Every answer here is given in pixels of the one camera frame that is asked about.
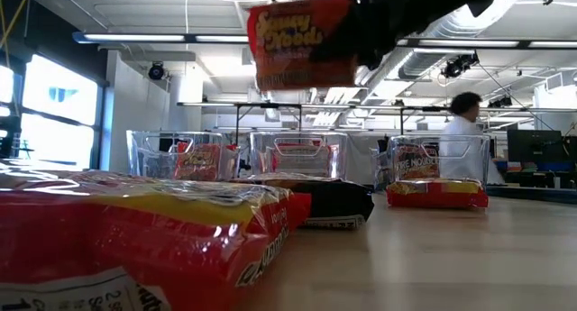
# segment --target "dark hair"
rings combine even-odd
[[[471,108],[478,105],[481,101],[481,96],[472,92],[464,92],[453,98],[451,107],[449,107],[449,111],[457,115],[467,113]]]

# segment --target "person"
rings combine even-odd
[[[504,183],[490,157],[481,154],[481,139],[465,136],[483,135],[476,124],[481,101],[481,97],[473,92],[462,93],[453,99],[449,111],[454,118],[445,126],[439,143],[442,178],[474,178],[489,184]],[[488,169],[488,179],[484,178],[485,168]]]

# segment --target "wooden table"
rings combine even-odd
[[[492,198],[483,211],[388,209],[358,232],[297,231],[251,311],[577,310],[577,208]]]

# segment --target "white lab coat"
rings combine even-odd
[[[445,126],[443,135],[482,135],[482,130],[475,123],[467,119],[455,116]],[[484,176],[484,157],[481,156],[481,142],[471,139],[459,139],[458,137],[441,136],[439,143],[439,169],[442,178],[474,178],[486,181],[488,184],[502,184],[503,178],[497,171],[497,167],[487,157],[488,179]]]

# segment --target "black package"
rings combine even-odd
[[[369,220],[374,207],[371,189],[340,179],[269,173],[235,181],[310,194],[310,216],[303,227],[357,229]]]

